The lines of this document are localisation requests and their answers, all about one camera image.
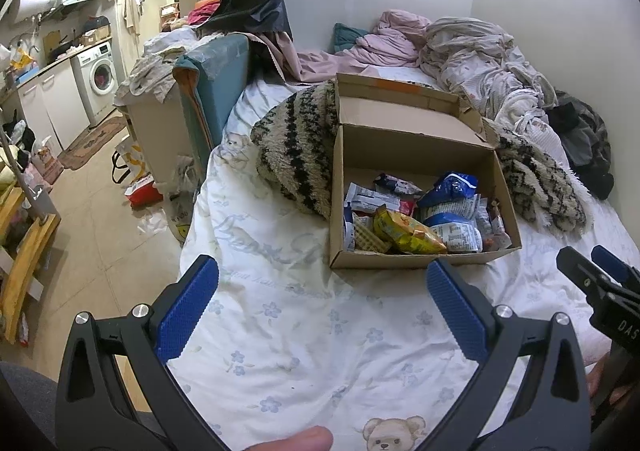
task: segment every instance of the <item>hand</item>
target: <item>hand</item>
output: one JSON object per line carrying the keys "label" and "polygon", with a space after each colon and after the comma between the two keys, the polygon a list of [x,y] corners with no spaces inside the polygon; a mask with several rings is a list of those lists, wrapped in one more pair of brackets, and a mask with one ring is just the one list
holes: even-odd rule
{"label": "hand", "polygon": [[330,451],[333,444],[331,431],[315,426],[284,440],[257,444],[244,451]]}
{"label": "hand", "polygon": [[[607,363],[607,359],[609,359],[609,354],[605,354],[587,374],[587,389],[589,390],[590,399],[596,394],[598,391],[598,386],[600,385],[600,380],[602,378],[602,372],[604,371],[604,365]],[[629,390],[632,388],[633,384],[628,384],[626,386],[620,386],[613,390],[611,396],[609,397],[609,404],[616,404],[622,397],[624,397]],[[626,399],[622,400],[618,407],[622,407],[622,405],[626,402]],[[593,416],[595,410],[593,407],[591,408],[591,415]]]}

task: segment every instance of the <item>water heater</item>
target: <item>water heater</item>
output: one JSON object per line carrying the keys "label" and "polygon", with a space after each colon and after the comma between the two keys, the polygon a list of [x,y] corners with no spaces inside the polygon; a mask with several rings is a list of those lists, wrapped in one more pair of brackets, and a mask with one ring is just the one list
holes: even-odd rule
{"label": "water heater", "polygon": [[58,0],[14,0],[13,5],[17,8],[14,23],[50,11],[56,7],[57,2]]}

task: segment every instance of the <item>washing machine door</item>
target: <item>washing machine door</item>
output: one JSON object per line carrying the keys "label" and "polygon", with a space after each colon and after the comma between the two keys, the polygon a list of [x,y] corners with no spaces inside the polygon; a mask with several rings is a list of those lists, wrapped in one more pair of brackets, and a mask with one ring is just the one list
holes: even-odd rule
{"label": "washing machine door", "polygon": [[89,73],[89,83],[91,84],[91,89],[99,96],[113,92],[116,86],[116,78],[115,69],[110,59],[98,59],[94,63]]}

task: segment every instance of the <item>washing machine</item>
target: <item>washing machine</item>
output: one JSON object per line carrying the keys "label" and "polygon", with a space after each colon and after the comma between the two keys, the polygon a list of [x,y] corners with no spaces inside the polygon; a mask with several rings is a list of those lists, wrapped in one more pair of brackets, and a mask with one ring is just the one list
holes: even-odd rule
{"label": "washing machine", "polygon": [[89,127],[100,124],[111,110],[118,82],[111,44],[107,41],[71,58],[78,92],[89,118]]}

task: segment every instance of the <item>metal screw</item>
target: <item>metal screw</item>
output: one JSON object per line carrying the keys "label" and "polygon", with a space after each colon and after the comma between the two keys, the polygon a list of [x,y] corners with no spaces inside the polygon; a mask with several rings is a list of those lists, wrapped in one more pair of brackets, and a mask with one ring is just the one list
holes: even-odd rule
{"label": "metal screw", "polygon": [[567,314],[565,314],[564,312],[558,312],[556,314],[556,322],[558,324],[567,326],[569,323],[571,323],[571,320],[569,319],[569,316],[567,316]]}
{"label": "metal screw", "polygon": [[498,305],[495,308],[495,313],[499,316],[499,317],[504,317],[505,319],[510,318],[513,315],[513,310],[511,310],[511,307],[506,306],[506,305]]}
{"label": "metal screw", "polygon": [[134,317],[145,317],[149,313],[149,306],[141,303],[133,307],[131,313]]}
{"label": "metal screw", "polygon": [[79,325],[84,325],[87,321],[89,321],[88,312],[81,312],[80,314],[76,315],[76,323],[78,323]]}

